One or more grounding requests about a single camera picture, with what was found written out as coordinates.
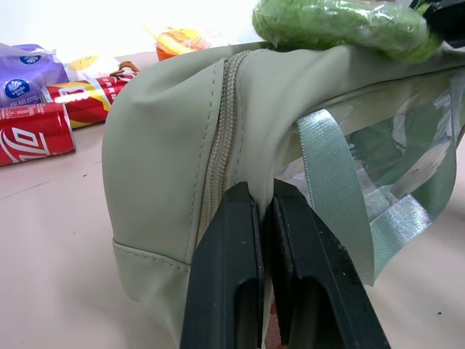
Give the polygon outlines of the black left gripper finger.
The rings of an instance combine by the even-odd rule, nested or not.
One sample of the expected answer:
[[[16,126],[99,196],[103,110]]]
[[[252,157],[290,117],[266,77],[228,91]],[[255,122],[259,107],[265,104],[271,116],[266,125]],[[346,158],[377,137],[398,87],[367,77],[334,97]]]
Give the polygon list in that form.
[[[260,348],[263,316],[259,215],[240,182],[223,195],[193,255],[179,346]]]
[[[264,241],[287,348],[389,348],[347,250],[290,183],[274,182]]]
[[[427,1],[423,17],[452,48],[464,47],[464,0]]]

